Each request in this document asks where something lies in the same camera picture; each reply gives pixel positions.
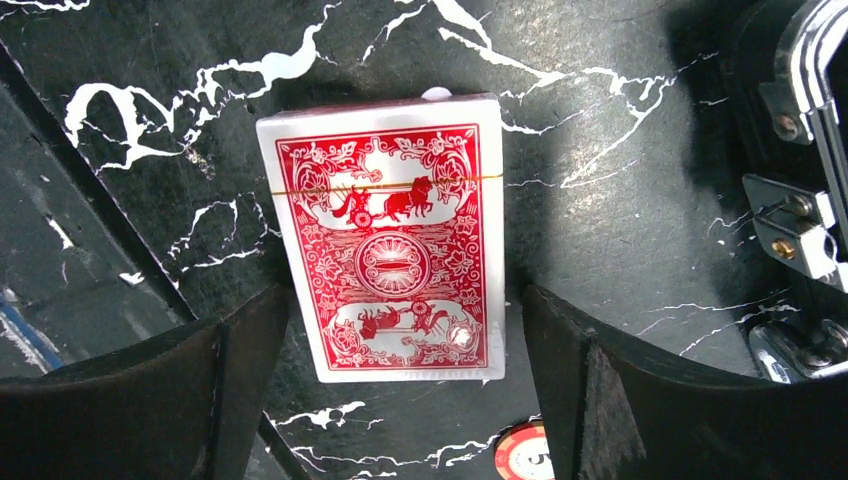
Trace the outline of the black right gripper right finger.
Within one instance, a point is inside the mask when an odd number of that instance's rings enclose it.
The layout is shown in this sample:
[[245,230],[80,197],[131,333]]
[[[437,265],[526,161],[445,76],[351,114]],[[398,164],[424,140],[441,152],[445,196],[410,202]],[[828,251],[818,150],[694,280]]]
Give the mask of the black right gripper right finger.
[[675,355],[532,285],[521,300],[559,479],[843,479],[847,379],[793,385]]

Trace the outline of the red playing card deck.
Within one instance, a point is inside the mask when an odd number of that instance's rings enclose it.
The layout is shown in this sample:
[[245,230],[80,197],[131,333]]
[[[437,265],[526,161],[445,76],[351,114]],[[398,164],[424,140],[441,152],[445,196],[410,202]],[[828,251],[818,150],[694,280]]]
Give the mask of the red playing card deck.
[[282,111],[255,129],[317,378],[502,379],[498,98]]

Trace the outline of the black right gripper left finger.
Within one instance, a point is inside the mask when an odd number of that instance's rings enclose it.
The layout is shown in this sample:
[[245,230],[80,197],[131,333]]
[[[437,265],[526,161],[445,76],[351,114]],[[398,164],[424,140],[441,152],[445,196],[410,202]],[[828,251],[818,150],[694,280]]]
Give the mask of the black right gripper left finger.
[[223,318],[1,383],[5,479],[240,479],[289,309],[280,286]]

